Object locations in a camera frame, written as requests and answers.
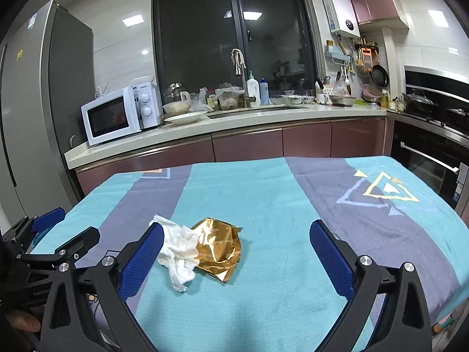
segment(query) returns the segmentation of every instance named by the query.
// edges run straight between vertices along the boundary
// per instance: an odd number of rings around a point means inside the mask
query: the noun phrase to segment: countertop
[[[139,132],[92,147],[86,142],[65,153],[65,160],[67,161],[69,169],[74,169],[88,163],[139,148],[228,129],[308,119],[340,119],[367,116],[386,116],[386,110],[363,105],[333,107],[319,104],[313,104],[295,110],[271,112],[256,112],[254,110],[246,112],[245,114],[222,118],[205,118],[185,126],[175,126],[173,124],[164,125],[163,127]]]

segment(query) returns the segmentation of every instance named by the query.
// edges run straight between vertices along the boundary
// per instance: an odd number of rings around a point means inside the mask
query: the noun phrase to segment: crumpled tissue
[[[159,223],[165,233],[165,242],[158,254],[157,261],[160,265],[168,268],[171,284],[176,291],[185,292],[187,287],[184,283],[195,278],[194,268],[199,265],[196,259],[198,231],[191,230],[155,214],[148,224]]]

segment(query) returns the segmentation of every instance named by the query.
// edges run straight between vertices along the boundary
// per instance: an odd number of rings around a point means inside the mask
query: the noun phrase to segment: white bottle
[[[262,78],[261,83],[259,83],[259,90],[261,94],[261,104],[269,104],[269,85],[264,78]]]
[[[251,102],[251,107],[259,107],[261,105],[259,82],[252,76],[252,70],[249,71],[249,79],[246,82],[246,85],[248,87],[248,97],[256,97],[256,101]]]

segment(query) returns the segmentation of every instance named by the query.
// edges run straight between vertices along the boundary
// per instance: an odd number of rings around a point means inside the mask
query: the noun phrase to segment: hand
[[[41,323],[39,320],[31,314],[17,309],[10,310],[5,316],[11,327],[15,329],[21,339],[24,340],[26,348],[32,351],[34,347],[26,335],[23,334],[23,332],[40,331]]]

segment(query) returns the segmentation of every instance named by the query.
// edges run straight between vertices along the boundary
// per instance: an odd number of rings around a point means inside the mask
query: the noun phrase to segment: white microwave
[[[81,107],[90,145],[160,125],[163,115],[158,88],[152,83],[128,86]]]

